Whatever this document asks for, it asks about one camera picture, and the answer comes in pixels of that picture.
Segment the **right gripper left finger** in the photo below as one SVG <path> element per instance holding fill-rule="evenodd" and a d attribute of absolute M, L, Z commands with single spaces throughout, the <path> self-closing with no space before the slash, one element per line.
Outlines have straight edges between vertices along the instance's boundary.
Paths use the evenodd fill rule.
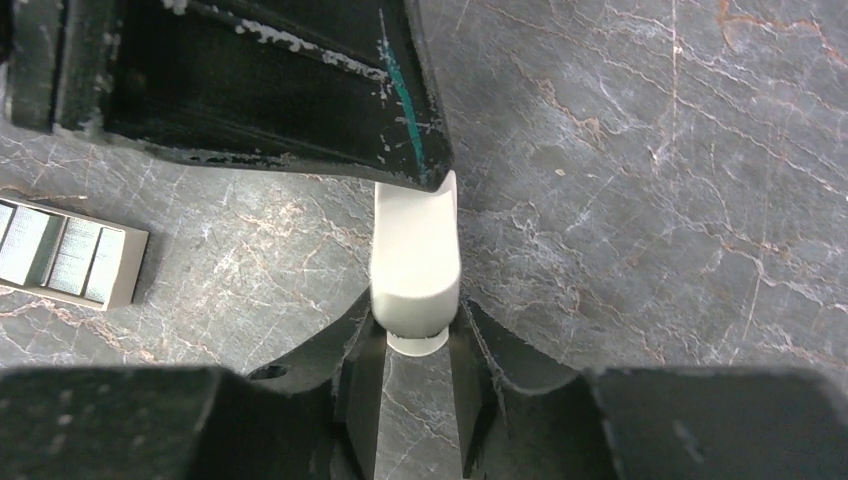
<path fill-rule="evenodd" d="M 246 376 L 221 374 L 193 478 L 373 478 L 386 351 L 363 292 L 288 353 Z"/>

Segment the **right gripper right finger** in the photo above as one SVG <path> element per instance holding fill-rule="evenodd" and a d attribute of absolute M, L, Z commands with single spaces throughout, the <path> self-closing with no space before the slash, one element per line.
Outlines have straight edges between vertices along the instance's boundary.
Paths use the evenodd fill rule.
<path fill-rule="evenodd" d="M 614 479 L 603 415 L 579 371 L 461 301 L 449 353 L 465 479 Z"/>

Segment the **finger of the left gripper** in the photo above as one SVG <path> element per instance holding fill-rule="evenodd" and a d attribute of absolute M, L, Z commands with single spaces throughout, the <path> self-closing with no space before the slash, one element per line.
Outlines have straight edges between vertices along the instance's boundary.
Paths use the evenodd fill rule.
<path fill-rule="evenodd" d="M 32 131 L 427 192 L 453 164 L 415 1 L 7 1 L 3 61 Z"/>

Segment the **white plastic hook piece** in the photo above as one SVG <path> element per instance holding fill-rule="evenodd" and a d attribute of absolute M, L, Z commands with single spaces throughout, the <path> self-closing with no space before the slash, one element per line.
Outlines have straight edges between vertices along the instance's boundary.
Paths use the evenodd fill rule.
<path fill-rule="evenodd" d="M 369 277 L 372 312 L 397 353 L 424 357 L 448 340 L 459 306 L 458 188 L 433 193 L 378 183 Z"/>

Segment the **staples tray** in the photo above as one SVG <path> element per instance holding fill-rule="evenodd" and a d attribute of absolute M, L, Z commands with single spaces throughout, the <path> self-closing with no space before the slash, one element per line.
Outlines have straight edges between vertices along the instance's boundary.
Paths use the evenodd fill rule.
<path fill-rule="evenodd" d="M 107 311 L 132 303 L 143 230 L 1 197 L 1 286 Z"/>

